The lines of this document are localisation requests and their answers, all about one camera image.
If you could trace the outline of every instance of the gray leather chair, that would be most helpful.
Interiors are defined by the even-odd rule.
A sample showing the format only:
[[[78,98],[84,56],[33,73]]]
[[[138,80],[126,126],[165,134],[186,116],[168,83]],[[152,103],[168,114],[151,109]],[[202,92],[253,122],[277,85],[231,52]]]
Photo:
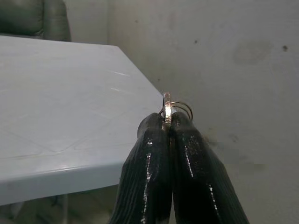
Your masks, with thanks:
[[[70,41],[63,0],[0,0],[0,35]]]

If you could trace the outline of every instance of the white table top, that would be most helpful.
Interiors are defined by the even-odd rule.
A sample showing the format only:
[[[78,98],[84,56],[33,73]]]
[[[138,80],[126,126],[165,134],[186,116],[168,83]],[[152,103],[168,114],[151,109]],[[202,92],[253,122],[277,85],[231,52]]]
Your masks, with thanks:
[[[161,104],[118,47],[0,36],[0,205],[117,184]]]

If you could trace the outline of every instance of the white table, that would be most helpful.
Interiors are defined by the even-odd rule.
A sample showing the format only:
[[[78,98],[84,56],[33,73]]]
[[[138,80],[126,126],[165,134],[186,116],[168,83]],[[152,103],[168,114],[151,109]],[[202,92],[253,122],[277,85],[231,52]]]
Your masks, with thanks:
[[[0,36],[0,205],[117,184],[161,106],[118,47]]]

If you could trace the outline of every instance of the metal ring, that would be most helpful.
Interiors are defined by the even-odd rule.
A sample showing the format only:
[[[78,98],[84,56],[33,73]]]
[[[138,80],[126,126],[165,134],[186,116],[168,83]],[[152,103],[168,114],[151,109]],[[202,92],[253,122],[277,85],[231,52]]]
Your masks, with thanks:
[[[192,111],[191,107],[182,101],[171,102],[170,101],[170,93],[167,92],[163,96],[163,107],[162,107],[161,111],[159,112],[159,115],[161,115],[162,113],[164,114],[164,119],[165,119],[165,123],[167,126],[171,125],[171,108],[172,107],[176,107],[176,108],[180,108],[180,109],[184,110],[187,113],[188,118],[190,120],[193,120],[193,111]]]
[[[184,107],[178,106],[178,105],[175,105],[175,104],[184,105],[186,108],[188,108],[190,113]],[[189,119],[193,120],[193,111],[192,111],[191,107],[188,104],[186,104],[182,101],[174,101],[174,102],[171,102],[171,107],[177,107],[177,108],[180,108],[180,109],[184,110],[188,114]]]
[[[163,113],[165,117],[165,124],[167,126],[171,125],[171,100],[170,93],[165,93],[163,97]]]

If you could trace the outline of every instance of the white wall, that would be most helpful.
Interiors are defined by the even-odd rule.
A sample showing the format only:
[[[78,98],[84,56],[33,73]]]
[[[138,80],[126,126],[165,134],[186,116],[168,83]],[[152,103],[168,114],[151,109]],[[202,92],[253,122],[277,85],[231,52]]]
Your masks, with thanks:
[[[251,223],[298,223],[299,1],[109,0],[108,16],[108,42],[192,106]]]
[[[64,0],[73,42],[107,44],[108,0]]]

